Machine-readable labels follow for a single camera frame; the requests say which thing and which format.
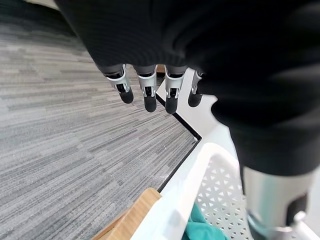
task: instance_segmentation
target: white laundry basket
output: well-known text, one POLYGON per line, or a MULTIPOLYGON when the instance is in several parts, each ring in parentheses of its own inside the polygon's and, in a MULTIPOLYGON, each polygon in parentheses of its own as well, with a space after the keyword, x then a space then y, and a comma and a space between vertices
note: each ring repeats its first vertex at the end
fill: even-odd
MULTIPOLYGON (((252 239, 238 161, 211 142, 202 146, 186 179, 155 203, 131 239, 181 239, 194 203, 229 239, 252 239)), ((301 229, 307 235, 303 239, 319 239, 305 224, 301 229)), ((300 239, 295 234, 292 238, 300 239)))

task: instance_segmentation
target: black floor trim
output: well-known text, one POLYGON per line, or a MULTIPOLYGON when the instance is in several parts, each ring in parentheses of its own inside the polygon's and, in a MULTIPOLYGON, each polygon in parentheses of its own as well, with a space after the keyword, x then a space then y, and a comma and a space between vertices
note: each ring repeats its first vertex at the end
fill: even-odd
MULTIPOLYGON (((163 100, 157 93, 155 94, 156 99, 165 107, 166 101, 163 100)), ((201 136, 178 114, 172 114, 195 138, 200 141, 201 136)))
MULTIPOLYGON (((164 101, 157 93, 155 94, 156 99, 165 107, 166 101, 164 101)), ((191 152, 196 148, 198 143, 201 141, 201 136, 178 114, 174 113, 172 114, 195 138, 197 141, 194 143, 193 147, 186 153, 186 155, 183 157, 183 159, 177 164, 177 166, 173 169, 173 171, 169 174, 169 176, 164 180, 164 182, 161 184, 161 186, 158 188, 158 192, 161 193, 161 191, 165 188, 167 183, 170 181, 170 179, 173 177, 173 175, 176 173, 178 168, 184 163, 184 161, 189 157, 191 152)))
POLYGON ((191 152, 196 148, 200 140, 196 141, 193 145, 193 147, 186 153, 186 155, 182 158, 182 160, 177 164, 177 166, 173 169, 173 171, 169 174, 169 176, 164 180, 164 182, 161 184, 161 186, 158 188, 158 192, 161 193, 161 191, 165 188, 167 183, 171 180, 171 178, 175 175, 176 171, 180 168, 180 166, 184 163, 184 161, 189 157, 191 152))

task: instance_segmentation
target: teal cloth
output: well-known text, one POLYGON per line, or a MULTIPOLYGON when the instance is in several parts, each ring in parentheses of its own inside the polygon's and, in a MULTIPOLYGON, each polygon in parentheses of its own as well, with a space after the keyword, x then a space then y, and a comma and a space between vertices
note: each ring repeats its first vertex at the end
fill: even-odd
POLYGON ((208 224, 198 206, 194 204, 182 240, 228 240, 228 238, 219 228, 208 224))

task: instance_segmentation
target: black sleeve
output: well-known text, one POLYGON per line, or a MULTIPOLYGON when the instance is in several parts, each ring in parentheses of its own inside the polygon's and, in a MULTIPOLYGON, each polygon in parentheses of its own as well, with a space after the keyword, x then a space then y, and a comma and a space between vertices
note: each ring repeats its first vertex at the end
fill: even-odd
POLYGON ((230 128, 241 165, 276 175, 318 166, 320 1, 56 2, 100 69, 205 72, 198 88, 217 96, 212 113, 230 128))

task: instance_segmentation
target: black fabric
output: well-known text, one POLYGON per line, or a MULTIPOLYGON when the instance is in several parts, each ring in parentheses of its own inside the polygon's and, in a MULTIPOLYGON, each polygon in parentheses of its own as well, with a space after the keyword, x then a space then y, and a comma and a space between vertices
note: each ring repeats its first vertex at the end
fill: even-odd
POLYGON ((299 175, 320 161, 320 1, 57 0, 98 68, 187 65, 241 165, 299 175))

